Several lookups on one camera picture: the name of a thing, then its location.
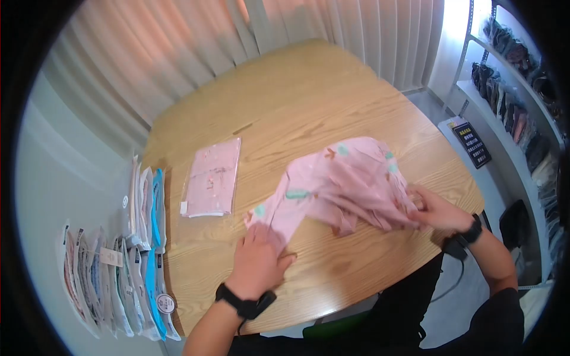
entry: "wooden table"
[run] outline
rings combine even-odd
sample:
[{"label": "wooden table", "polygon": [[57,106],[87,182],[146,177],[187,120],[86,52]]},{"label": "wooden table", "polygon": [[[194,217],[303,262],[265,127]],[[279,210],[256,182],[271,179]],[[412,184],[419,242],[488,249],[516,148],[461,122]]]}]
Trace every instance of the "wooden table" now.
[{"label": "wooden table", "polygon": [[[236,136],[242,148],[234,215],[181,219],[195,151]],[[240,65],[154,122],[142,166],[166,172],[165,278],[181,335],[190,333],[231,272],[235,242],[245,233],[242,215],[275,191],[290,161],[357,136],[385,141],[408,182],[469,212],[483,210],[475,181],[429,119],[356,57],[324,41]],[[362,221],[355,234],[337,238],[307,218],[288,246],[299,258],[277,300],[242,332],[284,328],[357,303],[428,262],[440,251],[440,238],[433,231],[383,233]]]}]

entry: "beige curtain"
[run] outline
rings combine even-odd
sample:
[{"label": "beige curtain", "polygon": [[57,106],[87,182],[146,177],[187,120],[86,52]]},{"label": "beige curtain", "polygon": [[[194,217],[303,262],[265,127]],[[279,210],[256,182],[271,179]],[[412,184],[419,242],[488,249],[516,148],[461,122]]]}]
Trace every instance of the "beige curtain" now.
[{"label": "beige curtain", "polygon": [[402,91],[427,84],[443,0],[85,0],[42,71],[98,137],[144,147],[153,120],[248,59],[309,38]]}]

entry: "hand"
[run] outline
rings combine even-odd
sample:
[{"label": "hand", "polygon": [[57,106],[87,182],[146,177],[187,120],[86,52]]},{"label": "hand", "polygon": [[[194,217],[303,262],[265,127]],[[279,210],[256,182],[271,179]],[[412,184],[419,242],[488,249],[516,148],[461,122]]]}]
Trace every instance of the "hand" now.
[{"label": "hand", "polygon": [[279,258],[274,245],[267,241],[267,227],[255,224],[238,241],[234,270],[225,284],[241,300],[258,300],[281,284],[285,270],[296,259],[296,255]]},{"label": "hand", "polygon": [[473,224],[473,216],[422,186],[408,187],[408,195],[418,195],[423,206],[408,214],[410,220],[439,230],[466,232]]}]

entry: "sign with text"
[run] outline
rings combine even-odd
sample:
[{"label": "sign with text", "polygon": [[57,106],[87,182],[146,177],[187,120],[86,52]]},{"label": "sign with text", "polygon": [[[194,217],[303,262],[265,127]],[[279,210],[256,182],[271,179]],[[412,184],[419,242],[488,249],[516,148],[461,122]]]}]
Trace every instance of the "sign with text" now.
[{"label": "sign with text", "polygon": [[491,160],[491,154],[469,122],[454,127],[453,132],[471,157],[475,168],[479,169]]}]

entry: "sleeve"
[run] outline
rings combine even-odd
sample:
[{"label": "sleeve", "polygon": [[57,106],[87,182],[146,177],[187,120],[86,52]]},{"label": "sleeve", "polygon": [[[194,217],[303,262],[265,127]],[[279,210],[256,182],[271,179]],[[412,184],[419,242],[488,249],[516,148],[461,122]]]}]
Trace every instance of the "sleeve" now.
[{"label": "sleeve", "polygon": [[473,315],[467,333],[430,351],[434,354],[514,354],[524,338],[524,314],[518,291],[506,288]]}]

